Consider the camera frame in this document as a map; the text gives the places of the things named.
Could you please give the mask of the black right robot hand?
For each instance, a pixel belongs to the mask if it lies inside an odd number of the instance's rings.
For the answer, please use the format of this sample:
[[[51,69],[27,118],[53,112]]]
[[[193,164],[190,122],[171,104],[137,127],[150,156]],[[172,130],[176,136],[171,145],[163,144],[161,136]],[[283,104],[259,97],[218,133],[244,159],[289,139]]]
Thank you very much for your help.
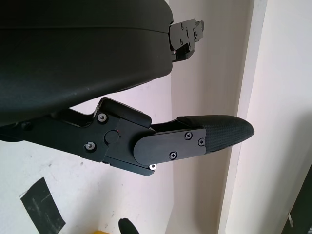
[[[127,218],[118,221],[118,227],[121,234],[139,234],[134,224]]]

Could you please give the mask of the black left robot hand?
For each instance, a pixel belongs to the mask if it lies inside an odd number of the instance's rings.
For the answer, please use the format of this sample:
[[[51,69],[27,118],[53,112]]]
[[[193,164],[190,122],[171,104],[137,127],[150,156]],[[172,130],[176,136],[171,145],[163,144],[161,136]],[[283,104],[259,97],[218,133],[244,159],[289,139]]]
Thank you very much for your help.
[[[254,134],[234,116],[152,124],[108,98],[168,75],[204,23],[174,23],[163,0],[3,0],[0,138],[28,141],[150,176],[157,164],[201,156]]]

